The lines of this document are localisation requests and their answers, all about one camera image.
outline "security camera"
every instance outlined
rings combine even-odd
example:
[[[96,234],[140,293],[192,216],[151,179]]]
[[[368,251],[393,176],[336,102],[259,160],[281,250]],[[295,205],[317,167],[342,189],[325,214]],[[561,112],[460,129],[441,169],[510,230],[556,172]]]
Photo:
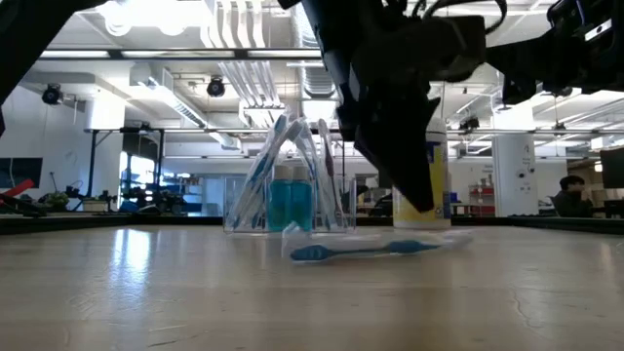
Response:
[[[41,99],[49,105],[61,104],[63,100],[63,93],[60,90],[60,84],[48,84],[48,89],[43,92]]]
[[[220,98],[225,94],[225,86],[223,85],[223,77],[212,76],[211,83],[207,89],[208,95],[213,98]]]

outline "pillar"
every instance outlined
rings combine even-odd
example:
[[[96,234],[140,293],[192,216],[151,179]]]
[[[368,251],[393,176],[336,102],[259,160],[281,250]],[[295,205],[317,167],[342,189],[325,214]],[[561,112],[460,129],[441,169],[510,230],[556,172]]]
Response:
[[[533,129],[530,101],[494,113],[497,130]],[[492,142],[496,216],[537,215],[537,178],[533,135],[497,135]]]
[[[126,103],[112,94],[100,93],[94,100],[87,101],[87,128],[88,129],[120,129],[124,127]],[[97,140],[106,136],[100,132]],[[96,162],[94,167],[94,186],[92,196],[96,197],[103,190],[116,195],[120,184],[120,155],[123,136],[113,133],[96,148]],[[89,165],[85,165],[86,174]]]

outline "table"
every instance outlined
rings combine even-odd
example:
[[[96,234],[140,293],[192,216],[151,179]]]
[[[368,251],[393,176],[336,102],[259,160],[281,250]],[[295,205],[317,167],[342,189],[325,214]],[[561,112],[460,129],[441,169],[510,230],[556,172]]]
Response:
[[[463,250],[304,266],[220,227],[2,236],[2,349],[624,348],[624,238],[469,230]]]

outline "person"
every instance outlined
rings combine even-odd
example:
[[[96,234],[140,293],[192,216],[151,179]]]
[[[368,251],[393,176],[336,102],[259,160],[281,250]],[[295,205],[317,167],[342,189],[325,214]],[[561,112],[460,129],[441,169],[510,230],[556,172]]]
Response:
[[[585,192],[585,180],[568,175],[559,182],[562,190],[553,198],[555,210],[562,217],[591,217],[592,201]]]

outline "blue liquid bottle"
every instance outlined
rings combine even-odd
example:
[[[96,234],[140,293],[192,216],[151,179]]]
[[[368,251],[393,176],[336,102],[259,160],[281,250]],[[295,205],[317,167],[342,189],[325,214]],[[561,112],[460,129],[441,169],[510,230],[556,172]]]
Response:
[[[302,230],[312,230],[314,201],[309,170],[305,166],[298,166],[292,170],[291,219]]]
[[[269,184],[266,221],[269,231],[281,232],[291,224],[291,178],[288,166],[275,166]]]

